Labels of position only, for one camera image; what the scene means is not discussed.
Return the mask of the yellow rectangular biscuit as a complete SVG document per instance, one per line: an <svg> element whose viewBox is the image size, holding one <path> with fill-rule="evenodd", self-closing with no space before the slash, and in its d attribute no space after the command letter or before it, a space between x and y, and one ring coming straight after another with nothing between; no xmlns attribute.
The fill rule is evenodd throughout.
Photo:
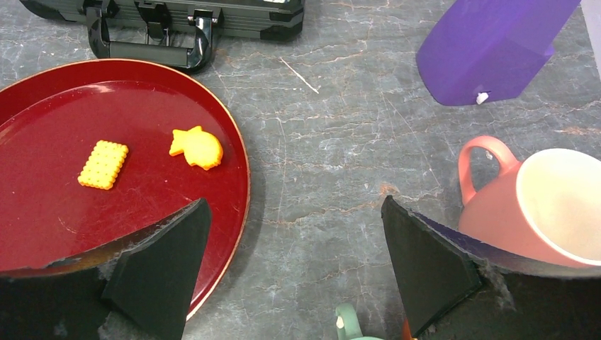
<svg viewBox="0 0 601 340"><path fill-rule="evenodd" d="M77 177L79 184L101 190L111 189L128 151L125 144L99 140Z"/></svg>

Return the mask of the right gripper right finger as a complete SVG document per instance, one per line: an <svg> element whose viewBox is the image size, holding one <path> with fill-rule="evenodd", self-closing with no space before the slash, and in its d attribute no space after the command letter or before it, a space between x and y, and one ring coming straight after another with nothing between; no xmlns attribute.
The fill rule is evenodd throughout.
<svg viewBox="0 0 601 340"><path fill-rule="evenodd" d="M529 259L384 199L381 218L416 339L599 339L600 269Z"/></svg>

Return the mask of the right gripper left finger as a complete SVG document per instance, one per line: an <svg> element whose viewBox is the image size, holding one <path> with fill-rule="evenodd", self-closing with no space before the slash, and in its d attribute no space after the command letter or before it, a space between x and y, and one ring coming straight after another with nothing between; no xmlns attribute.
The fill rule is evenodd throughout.
<svg viewBox="0 0 601 340"><path fill-rule="evenodd" d="M119 316L155 339L180 339L210 224L201 198L45 267L2 271L1 338L102 339Z"/></svg>

